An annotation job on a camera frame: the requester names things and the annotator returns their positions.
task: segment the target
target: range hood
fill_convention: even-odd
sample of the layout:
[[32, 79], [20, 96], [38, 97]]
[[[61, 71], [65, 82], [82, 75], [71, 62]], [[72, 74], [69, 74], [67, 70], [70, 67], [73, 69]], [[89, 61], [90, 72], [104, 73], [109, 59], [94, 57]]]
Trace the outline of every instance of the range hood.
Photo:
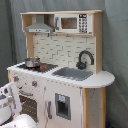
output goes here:
[[28, 26], [26, 32], [53, 33], [53, 28], [44, 23], [44, 15], [36, 15], [36, 23]]

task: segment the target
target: backsplash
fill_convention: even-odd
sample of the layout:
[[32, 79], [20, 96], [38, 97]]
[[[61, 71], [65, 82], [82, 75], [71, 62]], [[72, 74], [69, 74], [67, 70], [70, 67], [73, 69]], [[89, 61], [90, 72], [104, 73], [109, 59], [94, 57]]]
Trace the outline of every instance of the backsplash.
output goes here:
[[[76, 68], [81, 51], [87, 50], [94, 56], [95, 37], [36, 34], [33, 40], [34, 56], [41, 58], [41, 62]], [[85, 61], [87, 69], [94, 70], [89, 56], [83, 54], [82, 62]]]

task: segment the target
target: microwave door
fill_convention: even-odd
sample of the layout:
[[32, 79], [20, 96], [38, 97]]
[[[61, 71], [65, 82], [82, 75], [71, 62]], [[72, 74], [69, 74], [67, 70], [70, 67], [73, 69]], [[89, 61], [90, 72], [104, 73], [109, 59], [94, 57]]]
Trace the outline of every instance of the microwave door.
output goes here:
[[56, 32], [79, 33], [79, 14], [55, 14]]

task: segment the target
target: wooden toy kitchen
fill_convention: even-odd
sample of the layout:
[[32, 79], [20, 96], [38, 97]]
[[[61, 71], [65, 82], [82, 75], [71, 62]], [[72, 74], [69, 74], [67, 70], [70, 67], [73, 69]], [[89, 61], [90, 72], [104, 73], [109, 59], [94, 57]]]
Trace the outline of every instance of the wooden toy kitchen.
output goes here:
[[115, 77], [102, 71], [102, 11], [21, 13], [27, 58], [9, 67], [22, 111], [38, 128], [105, 128], [106, 86]]

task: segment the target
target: oven door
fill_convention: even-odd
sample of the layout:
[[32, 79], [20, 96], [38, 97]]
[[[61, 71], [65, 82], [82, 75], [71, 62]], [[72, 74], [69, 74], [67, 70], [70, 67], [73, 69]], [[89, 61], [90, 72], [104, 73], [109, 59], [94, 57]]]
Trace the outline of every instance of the oven door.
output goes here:
[[55, 14], [55, 32], [79, 33], [79, 14]]
[[19, 90], [22, 111], [20, 114], [28, 114], [37, 123], [38, 128], [44, 128], [44, 98], [43, 92], [22, 87]]

